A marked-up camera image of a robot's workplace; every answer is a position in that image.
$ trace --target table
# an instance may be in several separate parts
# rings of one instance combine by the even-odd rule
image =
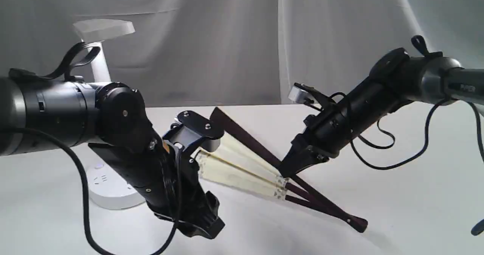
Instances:
[[[390,114],[381,126],[395,134],[389,150],[356,147],[371,163],[390,165],[419,151],[430,105],[414,103]],[[213,107],[189,108],[208,117]],[[163,134],[185,108],[147,109]],[[223,110],[277,157],[304,128],[313,112],[300,105],[230,106]],[[386,144],[371,127],[364,136]],[[100,159],[86,145],[74,149],[85,166]],[[0,253],[93,255],[83,235],[81,188],[74,164],[64,152],[14,155],[0,159]],[[391,171],[363,165],[346,147],[335,160],[302,173],[315,188],[347,212],[369,221],[359,234],[344,222],[287,202],[263,200],[241,191],[202,182],[220,200],[225,229],[214,240],[177,233],[165,254],[471,254],[484,250],[484,236],[470,229],[484,218],[482,176],[474,115],[465,103],[438,108],[427,152]],[[152,253],[171,228],[146,205],[105,210],[91,203],[93,236],[119,255]]]

